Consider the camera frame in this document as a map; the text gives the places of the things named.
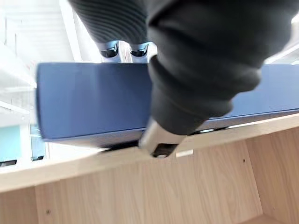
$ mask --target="light wood grain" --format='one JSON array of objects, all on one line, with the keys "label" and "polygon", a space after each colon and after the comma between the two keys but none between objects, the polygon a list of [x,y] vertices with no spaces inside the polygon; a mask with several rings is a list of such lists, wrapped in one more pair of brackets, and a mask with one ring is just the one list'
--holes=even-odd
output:
[{"label": "light wood grain", "polygon": [[0,223],[38,224],[34,187],[0,194]]},{"label": "light wood grain", "polygon": [[[178,151],[203,149],[208,146],[252,138],[297,126],[299,126],[299,114],[258,121],[237,128],[189,136],[179,145]],[[1,168],[0,192],[54,182],[101,170],[108,170],[125,164],[150,161],[151,159],[148,154],[137,147],[131,147],[105,154],[93,154],[70,161],[49,161],[26,168]]]},{"label": "light wood grain", "polygon": [[37,186],[36,201],[43,224],[237,224],[262,214],[244,141]]},{"label": "light wood grain", "polygon": [[247,140],[265,214],[299,223],[299,128]]},{"label": "light wood grain", "polygon": [[245,223],[242,224],[282,224],[281,222],[267,216],[267,215],[262,215],[257,218],[251,219]]}]

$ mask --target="blue folder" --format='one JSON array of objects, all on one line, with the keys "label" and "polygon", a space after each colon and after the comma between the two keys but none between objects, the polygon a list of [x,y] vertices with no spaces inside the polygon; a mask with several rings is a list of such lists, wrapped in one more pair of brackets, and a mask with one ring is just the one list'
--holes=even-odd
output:
[{"label": "blue folder", "polygon": [[[39,64],[36,97],[42,138],[88,147],[138,140],[150,117],[151,88],[147,64]],[[210,119],[198,131],[299,112],[299,66],[265,65],[260,85],[233,102],[232,112]]]}]

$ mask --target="white ceiling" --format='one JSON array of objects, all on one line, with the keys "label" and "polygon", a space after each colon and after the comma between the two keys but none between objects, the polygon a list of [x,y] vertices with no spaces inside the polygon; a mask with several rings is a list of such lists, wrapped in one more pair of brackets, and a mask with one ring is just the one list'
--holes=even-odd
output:
[{"label": "white ceiling", "polygon": [[[63,8],[61,1],[0,0],[0,101],[30,111],[24,115],[0,107],[0,126],[35,123],[32,80],[39,62],[103,61],[82,22]],[[292,39],[286,49],[297,44],[299,22],[293,24]],[[120,43],[120,48],[121,61],[131,62],[128,44]],[[157,51],[153,45],[149,49],[151,54]],[[274,63],[296,60],[299,47]]]}]

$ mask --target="black jacket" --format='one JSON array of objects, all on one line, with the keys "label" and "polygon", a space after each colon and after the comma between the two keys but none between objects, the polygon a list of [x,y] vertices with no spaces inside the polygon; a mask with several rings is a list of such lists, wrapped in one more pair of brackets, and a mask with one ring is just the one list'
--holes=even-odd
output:
[{"label": "black jacket", "polygon": [[283,49],[298,0],[70,0],[96,42],[153,41],[152,116],[186,135],[254,89]]}]

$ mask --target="wooden cabinet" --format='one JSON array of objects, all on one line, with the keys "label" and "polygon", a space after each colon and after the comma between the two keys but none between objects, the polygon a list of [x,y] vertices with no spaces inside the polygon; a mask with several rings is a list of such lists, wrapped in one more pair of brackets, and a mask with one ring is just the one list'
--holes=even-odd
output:
[{"label": "wooden cabinet", "polygon": [[0,170],[4,224],[297,224],[299,116],[191,136],[192,155],[138,148]]}]

